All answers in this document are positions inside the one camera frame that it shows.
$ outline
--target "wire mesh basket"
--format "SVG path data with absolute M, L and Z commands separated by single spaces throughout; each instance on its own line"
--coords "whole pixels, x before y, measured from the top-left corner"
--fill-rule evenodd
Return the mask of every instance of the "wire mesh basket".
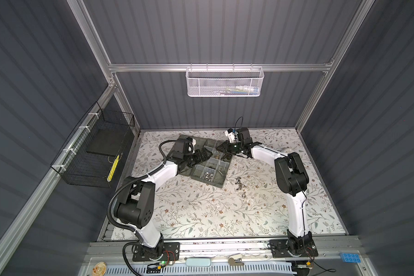
M 185 76 L 190 97 L 258 97 L 264 71 L 193 71 L 188 67 Z
M 60 164 L 52 163 L 51 167 L 67 184 L 110 188 L 110 183 L 117 182 L 116 179 L 121 176 L 126 163 L 135 138 L 134 122 L 131 113 L 100 109 L 87 126 L 80 127 L 81 133 L 72 146 L 57 154 L 58 157 L 66 151 L 63 161 Z M 100 131 L 118 134 L 121 142 L 114 157 L 89 152 L 90 145 Z

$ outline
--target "black mounting plate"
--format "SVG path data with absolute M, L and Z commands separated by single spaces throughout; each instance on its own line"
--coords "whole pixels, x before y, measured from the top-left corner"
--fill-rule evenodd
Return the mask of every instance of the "black mounting plate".
M 271 249 L 271 254 L 273 255 L 273 258 L 289 258 L 289 257 L 307 257 L 308 255 L 306 252 L 302 253 L 300 256 L 293 256 L 288 251 L 287 246 L 288 239 L 276 239 L 276 240 L 269 240 L 268 247 Z M 311 257 L 317 257 L 319 254 L 317 252 L 316 245 L 314 244 L 314 241 L 310 244 L 311 250 L 308 250 L 308 254 L 310 254 Z
M 154 260 L 154 262 L 155 261 L 156 262 L 167 261 L 167 253 L 165 252 L 165 250 L 169 252 L 169 261 L 177 261 L 179 259 L 180 243 L 179 242 L 165 242 L 164 250 L 163 250 L 163 254 L 161 258 L 159 258 L 158 260 Z M 134 245 L 132 247 L 132 251 L 133 251 L 133 257 L 132 257 L 133 262 L 150 262 L 151 261 L 149 258 L 144 256 L 144 249 L 142 245 L 140 244 Z

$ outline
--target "blue lego brick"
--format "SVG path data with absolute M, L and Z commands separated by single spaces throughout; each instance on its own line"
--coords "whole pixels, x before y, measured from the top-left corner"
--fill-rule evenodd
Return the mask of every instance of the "blue lego brick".
M 360 258 L 358 254 L 341 253 L 340 258 L 342 259 L 342 261 L 346 263 L 360 263 Z

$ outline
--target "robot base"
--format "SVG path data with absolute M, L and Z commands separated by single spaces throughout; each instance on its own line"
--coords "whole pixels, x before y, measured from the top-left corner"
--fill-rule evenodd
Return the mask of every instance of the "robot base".
M 167 253 L 165 251 L 169 252 L 169 261 L 177 261 L 179 259 L 179 250 L 180 250 L 180 243 L 179 242 L 165 242 L 164 243 L 164 250 L 162 253 L 162 256 L 158 260 L 153 260 L 154 262 L 160 262 L 160 261 L 167 261 Z M 132 248 L 133 262 L 149 262 L 151 261 L 149 257 L 146 256 L 146 253 L 144 251 L 144 247 L 142 245 L 134 245 Z
M 287 230 L 287 236 L 287 239 L 269 241 L 268 246 L 271 249 L 273 258 L 317 257 L 319 255 L 311 232 L 308 232 L 303 237 L 297 238 Z

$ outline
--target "black wire basket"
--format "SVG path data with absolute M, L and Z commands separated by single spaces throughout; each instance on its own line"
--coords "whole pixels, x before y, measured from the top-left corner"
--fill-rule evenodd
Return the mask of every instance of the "black wire basket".
M 135 120 L 131 113 L 99 109 L 89 124 L 83 127 L 77 141 L 69 149 L 57 154 L 54 161 L 63 151 L 66 157 L 61 164 L 51 167 L 61 178 L 71 185 L 110 188 L 111 183 L 117 184 L 127 160 L 131 145 L 135 138 Z M 115 156 L 89 152 L 94 139 L 100 132 L 117 133 L 120 144 Z

